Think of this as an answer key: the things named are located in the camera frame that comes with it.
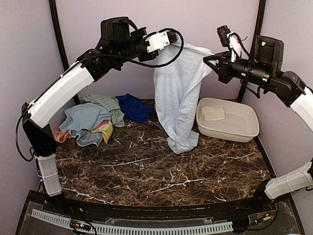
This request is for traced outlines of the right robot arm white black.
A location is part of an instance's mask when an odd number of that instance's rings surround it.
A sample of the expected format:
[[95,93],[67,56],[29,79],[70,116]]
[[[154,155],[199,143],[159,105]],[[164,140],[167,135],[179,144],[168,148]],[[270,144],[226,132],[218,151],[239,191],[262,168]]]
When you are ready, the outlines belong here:
[[[284,43],[267,36],[256,36],[254,55],[249,59],[234,58],[234,47],[229,51],[206,56],[203,62],[227,84],[232,78],[249,82],[272,92],[312,129],[313,127],[313,91],[292,71],[281,71]],[[250,200],[250,209],[261,212],[270,200],[290,192],[313,188],[313,163],[307,162],[302,167],[278,178],[263,181]]]

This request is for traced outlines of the light blue towel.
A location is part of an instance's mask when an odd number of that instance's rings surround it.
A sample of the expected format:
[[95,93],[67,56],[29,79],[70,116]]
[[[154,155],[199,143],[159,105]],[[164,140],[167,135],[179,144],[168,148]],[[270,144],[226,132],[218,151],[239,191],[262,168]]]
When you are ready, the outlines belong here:
[[199,134],[192,131],[203,78],[212,69],[203,58],[212,55],[208,48],[184,44],[179,57],[154,71],[155,103],[159,123],[168,135],[168,146],[181,154],[198,144]]

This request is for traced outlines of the cream white towel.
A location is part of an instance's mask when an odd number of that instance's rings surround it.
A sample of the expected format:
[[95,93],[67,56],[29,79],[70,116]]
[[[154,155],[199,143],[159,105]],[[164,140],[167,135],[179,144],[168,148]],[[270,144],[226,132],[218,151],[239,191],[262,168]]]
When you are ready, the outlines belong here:
[[225,111],[219,106],[203,106],[200,113],[205,121],[219,121],[225,119]]

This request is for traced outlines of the white plastic basin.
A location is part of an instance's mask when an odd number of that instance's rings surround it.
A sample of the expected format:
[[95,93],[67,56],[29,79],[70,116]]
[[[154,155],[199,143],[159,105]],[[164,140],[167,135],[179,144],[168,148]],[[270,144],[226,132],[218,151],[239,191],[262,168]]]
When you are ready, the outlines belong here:
[[[200,113],[203,106],[219,106],[225,119],[205,121]],[[249,142],[260,132],[259,121],[253,108],[233,101],[202,98],[197,107],[196,121],[201,134],[228,141]]]

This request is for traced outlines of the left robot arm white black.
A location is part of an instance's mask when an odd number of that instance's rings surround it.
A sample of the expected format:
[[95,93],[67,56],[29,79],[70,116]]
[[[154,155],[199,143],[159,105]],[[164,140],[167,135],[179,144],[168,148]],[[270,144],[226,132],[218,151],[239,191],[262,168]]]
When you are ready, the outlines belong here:
[[22,108],[22,128],[31,143],[50,206],[66,213],[69,203],[62,193],[56,165],[57,142],[49,121],[82,89],[98,81],[111,69],[121,70],[125,62],[138,58],[153,60],[159,49],[168,45],[166,30],[147,33],[137,28],[128,17],[103,20],[101,37],[94,49],[89,49],[30,104]]

